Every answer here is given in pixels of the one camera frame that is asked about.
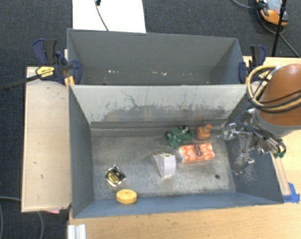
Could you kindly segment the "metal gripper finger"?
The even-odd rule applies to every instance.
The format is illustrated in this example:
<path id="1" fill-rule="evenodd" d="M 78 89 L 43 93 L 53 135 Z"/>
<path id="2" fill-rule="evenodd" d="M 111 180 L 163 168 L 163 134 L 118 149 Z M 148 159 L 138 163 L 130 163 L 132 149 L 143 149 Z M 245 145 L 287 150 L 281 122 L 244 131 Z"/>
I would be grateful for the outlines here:
<path id="1" fill-rule="evenodd" d="M 241 153 L 235 158 L 234 161 L 234 174 L 239 175 L 242 174 L 247 167 L 253 165 L 255 160 L 250 156 L 249 153 Z"/>
<path id="2" fill-rule="evenodd" d="M 230 123 L 221 129 L 217 137 L 222 140 L 233 140 L 241 133 L 242 132 L 238 130 L 236 123 Z"/>

